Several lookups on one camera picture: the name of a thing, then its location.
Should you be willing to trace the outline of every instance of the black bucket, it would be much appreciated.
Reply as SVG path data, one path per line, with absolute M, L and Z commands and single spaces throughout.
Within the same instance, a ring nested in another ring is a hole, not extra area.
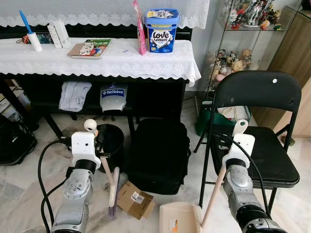
M 106 131 L 104 135 L 104 145 L 103 149 L 105 153 L 111 153 L 110 158 L 107 158 L 107 162 L 110 168 L 110 171 L 113 172 L 115 167 L 120 168 L 120 173 L 123 171 L 123 162 L 124 162 L 124 134 L 122 130 L 110 124 L 104 124 L 106 126 Z M 103 125 L 98 125 L 97 129 L 99 130 Z M 101 164 L 101 167 L 98 169 L 100 172 L 105 173 L 104 167 Z

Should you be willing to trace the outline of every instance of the white lace tablecloth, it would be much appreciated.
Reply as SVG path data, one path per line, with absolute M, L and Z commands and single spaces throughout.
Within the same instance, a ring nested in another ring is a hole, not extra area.
M 85 40 L 71 38 L 72 46 Z M 137 39 L 114 38 L 101 59 L 73 59 L 67 55 L 71 49 L 56 49 L 53 44 L 43 44 L 43 51 L 35 52 L 32 45 L 16 41 L 0 40 L 0 73 L 183 78 L 189 80 L 189 86 L 201 78 L 192 44 L 187 40 L 175 40 L 172 53 L 147 52 L 141 56 Z
M 138 0 L 142 13 L 150 8 L 175 8 L 180 13 L 179 27 L 206 25 L 209 0 Z M 31 26 L 47 25 L 56 19 L 76 25 L 137 25 L 133 0 L 1 0 L 0 26 L 24 26 L 22 10 Z

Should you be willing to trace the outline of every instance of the blue container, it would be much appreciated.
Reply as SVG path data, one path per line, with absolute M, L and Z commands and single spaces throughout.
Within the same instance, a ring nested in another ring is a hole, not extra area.
M 179 12 L 176 9 L 149 9 L 145 15 L 149 52 L 172 52 Z

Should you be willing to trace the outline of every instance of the white wall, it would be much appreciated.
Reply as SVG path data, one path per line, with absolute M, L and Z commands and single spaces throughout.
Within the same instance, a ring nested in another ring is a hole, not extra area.
M 204 65 L 205 54 L 207 51 L 208 40 L 211 34 L 211 29 L 213 27 L 213 20 L 215 18 L 217 1 L 218 0 L 210 0 L 209 2 L 209 10 L 205 29 L 195 27 L 192 30 L 191 42 L 193 47 L 194 58 L 201 73 Z M 197 81 L 193 87 L 187 86 L 186 90 L 187 91 L 198 90 L 200 87 L 200 81 L 201 80 Z

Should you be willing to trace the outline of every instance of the chair seat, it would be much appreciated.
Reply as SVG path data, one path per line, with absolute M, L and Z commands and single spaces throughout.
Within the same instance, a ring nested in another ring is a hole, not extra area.
M 230 136 L 233 128 L 233 126 L 214 125 L 213 132 Z M 290 188 L 299 182 L 300 178 L 296 168 L 271 129 L 249 126 L 245 134 L 255 137 L 251 157 L 261 173 L 265 187 Z M 231 143 L 224 143 L 220 138 L 212 135 L 210 148 L 217 174 L 222 166 L 222 158 L 228 153 L 228 150 L 220 150 L 219 145 L 230 148 Z M 253 179 L 254 185 L 259 186 L 259 178 L 252 164 L 248 173 Z

